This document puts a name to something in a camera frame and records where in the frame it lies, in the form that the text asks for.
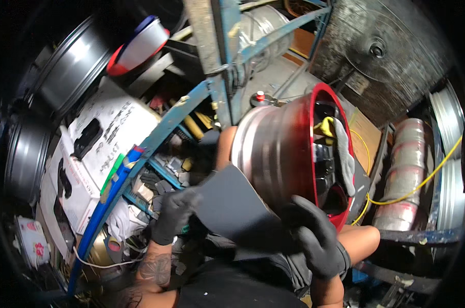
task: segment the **gray rag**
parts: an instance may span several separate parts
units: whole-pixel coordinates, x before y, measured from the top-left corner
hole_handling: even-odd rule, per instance
[[[338,119],[334,119],[335,135],[337,136],[337,150],[342,165],[342,177],[344,178],[345,188],[349,197],[356,194],[356,189],[352,180],[354,178],[355,165],[354,157],[349,153],[349,137],[345,132],[345,128]]]

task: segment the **green tape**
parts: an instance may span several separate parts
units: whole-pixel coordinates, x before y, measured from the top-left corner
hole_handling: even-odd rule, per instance
[[[119,166],[121,166],[121,163],[123,162],[124,158],[125,158],[125,156],[123,154],[120,154],[118,156],[118,158],[116,159],[116,161],[114,162],[114,165],[112,165],[111,171],[109,171],[109,175],[106,178],[106,181],[104,182],[104,185],[102,185],[101,195],[104,193],[104,190],[106,189],[107,184],[111,180],[112,175],[115,174],[116,171],[118,171],[118,168],[119,168]]]

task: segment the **blue pipe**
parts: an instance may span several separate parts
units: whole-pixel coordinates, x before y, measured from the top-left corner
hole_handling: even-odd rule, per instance
[[[143,151],[143,148],[134,145],[133,148],[123,159],[123,163],[121,164],[121,166],[119,166],[116,173],[112,176],[111,181],[106,186],[106,189],[104,190],[104,193],[101,195],[101,199],[95,207],[95,210],[92,213],[92,216],[88,221],[88,225],[85,229],[85,232],[83,233],[83,236],[80,240],[80,245],[77,252],[82,260],[87,260],[90,253],[90,248],[92,248],[94,239],[97,236],[97,233],[99,233],[99,225],[101,223],[104,223],[102,219],[106,214],[109,204],[111,204],[111,201],[113,201],[113,199],[115,198],[118,190],[123,185],[123,182],[127,178],[135,163],[138,161],[140,156],[142,156]],[[77,280],[81,271],[81,265],[82,263],[80,262],[80,260],[76,259],[70,274],[70,282],[68,284],[68,296],[72,296],[75,291],[75,288],[77,286]]]

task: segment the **metal rack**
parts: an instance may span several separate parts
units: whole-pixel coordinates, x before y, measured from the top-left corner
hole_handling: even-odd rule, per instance
[[[140,147],[144,148],[145,151],[131,169],[131,172],[115,197],[112,200],[107,200],[105,204],[99,203],[94,209],[92,219],[89,220],[86,231],[81,239],[81,243],[88,244],[88,249],[83,251],[78,250],[83,260],[87,259],[95,238],[118,199],[125,191],[128,192],[132,180],[137,176],[145,163],[149,162],[152,165],[151,156],[167,139],[169,134],[177,127],[183,128],[181,122],[185,117],[210,96],[213,101],[213,108],[216,109],[217,119],[222,128],[239,123],[242,94],[238,88],[234,89],[233,80],[236,80],[236,83],[239,84],[247,83],[249,76],[247,76],[246,66],[251,58],[260,54],[269,45],[280,40],[286,34],[291,33],[309,21],[318,19],[320,21],[319,28],[317,29],[309,59],[287,79],[286,83],[275,93],[275,96],[281,95],[295,78],[307,69],[316,47],[325,32],[333,1],[328,0],[327,3],[320,0],[305,1],[322,8],[291,20],[281,28],[260,38],[255,44],[239,50],[240,11],[273,2],[272,0],[261,0],[242,5],[238,5],[238,1],[236,0],[184,0],[192,28],[187,27],[181,30],[170,41],[178,48],[182,46],[183,50],[187,48],[188,50],[190,48],[197,50],[206,79],[199,83],[186,96],[181,97],[179,102],[164,115],[160,124],[140,144]],[[185,45],[185,43],[179,41],[180,38],[182,39],[186,35],[191,34],[192,31],[198,41],[196,46]],[[75,291],[80,270],[81,262],[76,260],[70,275],[68,295],[72,295]]]

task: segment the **gloved hand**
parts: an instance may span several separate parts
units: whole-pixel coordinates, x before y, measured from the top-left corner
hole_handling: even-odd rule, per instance
[[[339,274],[342,255],[337,248],[337,231],[327,214],[300,196],[293,196],[280,215],[302,248],[313,276],[328,280]]]
[[[165,194],[159,219],[152,228],[151,239],[159,245],[172,243],[174,235],[187,224],[200,200],[201,196],[194,188]]]

